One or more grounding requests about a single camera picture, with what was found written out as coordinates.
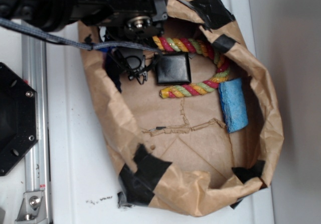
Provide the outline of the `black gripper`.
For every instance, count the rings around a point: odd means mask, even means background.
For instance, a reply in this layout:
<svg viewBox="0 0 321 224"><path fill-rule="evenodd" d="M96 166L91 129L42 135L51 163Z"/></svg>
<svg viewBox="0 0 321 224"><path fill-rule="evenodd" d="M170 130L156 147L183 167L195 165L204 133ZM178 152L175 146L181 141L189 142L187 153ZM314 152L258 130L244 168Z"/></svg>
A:
<svg viewBox="0 0 321 224"><path fill-rule="evenodd" d="M154 64L146 65L144 51L156 52L154 36L164 32L168 19L168 0L75 0L74 20L97 26L100 43L93 49L107 55L105 69L110 78L119 80L127 73L140 84Z"/></svg>

